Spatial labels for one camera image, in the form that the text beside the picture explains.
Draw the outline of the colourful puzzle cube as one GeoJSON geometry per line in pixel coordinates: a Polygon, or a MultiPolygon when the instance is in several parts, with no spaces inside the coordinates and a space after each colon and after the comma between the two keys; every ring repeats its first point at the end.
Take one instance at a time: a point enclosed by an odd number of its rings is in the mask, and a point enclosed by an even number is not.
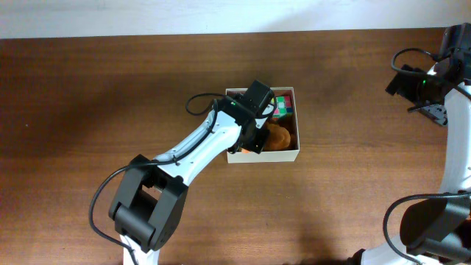
{"type": "Polygon", "coordinates": [[[280,119],[284,116],[291,116],[294,113],[290,96],[276,96],[272,100],[272,104],[274,101],[276,101],[277,108],[272,116],[273,119],[280,119]]]}

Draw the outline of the brown plush bear toy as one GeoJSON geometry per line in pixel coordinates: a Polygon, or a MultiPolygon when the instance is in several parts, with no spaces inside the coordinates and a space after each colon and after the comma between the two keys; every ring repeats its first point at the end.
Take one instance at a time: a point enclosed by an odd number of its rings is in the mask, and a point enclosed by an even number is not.
{"type": "Polygon", "coordinates": [[[297,137],[291,125],[266,123],[269,130],[269,137],[263,150],[265,152],[287,151],[295,149],[297,137]]]}

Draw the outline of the yellow plush pig toy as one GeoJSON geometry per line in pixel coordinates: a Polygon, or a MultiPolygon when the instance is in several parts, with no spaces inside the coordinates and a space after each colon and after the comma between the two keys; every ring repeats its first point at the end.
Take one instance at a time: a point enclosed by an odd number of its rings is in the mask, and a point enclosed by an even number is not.
{"type": "Polygon", "coordinates": [[[240,151],[241,153],[246,153],[246,154],[248,154],[248,153],[253,153],[253,151],[250,151],[250,150],[245,149],[245,148],[242,148],[242,147],[239,148],[239,151],[240,151]]]}

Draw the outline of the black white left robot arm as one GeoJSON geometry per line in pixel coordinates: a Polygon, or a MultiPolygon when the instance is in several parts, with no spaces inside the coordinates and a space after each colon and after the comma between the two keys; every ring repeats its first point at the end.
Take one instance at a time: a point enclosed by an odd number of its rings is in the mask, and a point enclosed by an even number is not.
{"type": "Polygon", "coordinates": [[[263,150],[274,101],[274,91],[259,81],[243,93],[217,95],[205,120],[178,145],[151,160],[138,155],[121,170],[108,214],[121,237],[124,264],[157,263],[180,223],[190,184],[218,154],[263,150]]]}

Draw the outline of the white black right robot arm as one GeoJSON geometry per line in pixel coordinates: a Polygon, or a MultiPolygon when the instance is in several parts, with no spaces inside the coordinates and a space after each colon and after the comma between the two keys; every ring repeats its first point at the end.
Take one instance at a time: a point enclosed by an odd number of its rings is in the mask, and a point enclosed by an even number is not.
{"type": "Polygon", "coordinates": [[[470,263],[470,24],[448,27],[439,52],[426,55],[434,61],[427,71],[392,66],[397,74],[386,92],[447,128],[441,185],[435,194],[393,202],[383,218],[384,243],[359,250],[347,264],[470,263]]]}

